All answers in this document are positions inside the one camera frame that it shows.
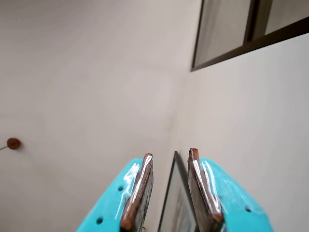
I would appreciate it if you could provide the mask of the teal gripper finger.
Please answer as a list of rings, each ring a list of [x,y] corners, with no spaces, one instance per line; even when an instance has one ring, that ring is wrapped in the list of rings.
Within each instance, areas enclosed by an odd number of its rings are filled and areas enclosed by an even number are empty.
[[[153,155],[133,159],[111,182],[77,231],[141,232],[153,183]]]
[[[198,149],[188,153],[188,186],[201,232],[271,232],[263,208],[226,171]]]

